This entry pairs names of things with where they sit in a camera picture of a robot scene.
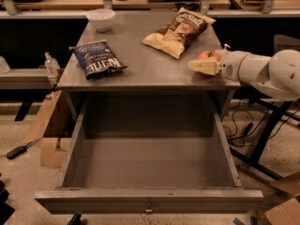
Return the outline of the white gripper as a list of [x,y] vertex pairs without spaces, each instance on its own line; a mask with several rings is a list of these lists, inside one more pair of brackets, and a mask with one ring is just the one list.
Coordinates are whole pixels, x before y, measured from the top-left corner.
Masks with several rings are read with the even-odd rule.
[[[215,54],[221,59],[221,75],[228,80],[238,82],[239,68],[242,61],[248,56],[248,52],[230,52],[226,49],[215,50]],[[216,60],[193,60],[187,63],[188,68],[202,75],[215,76],[220,71],[219,62]]]

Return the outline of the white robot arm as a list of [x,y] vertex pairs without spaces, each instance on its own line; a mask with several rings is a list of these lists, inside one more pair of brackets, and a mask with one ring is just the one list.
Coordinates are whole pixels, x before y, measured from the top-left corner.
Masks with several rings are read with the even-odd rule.
[[259,92],[282,101],[300,98],[300,52],[282,50],[272,57],[250,52],[218,50],[214,57],[191,60],[188,68],[202,75],[247,83]]

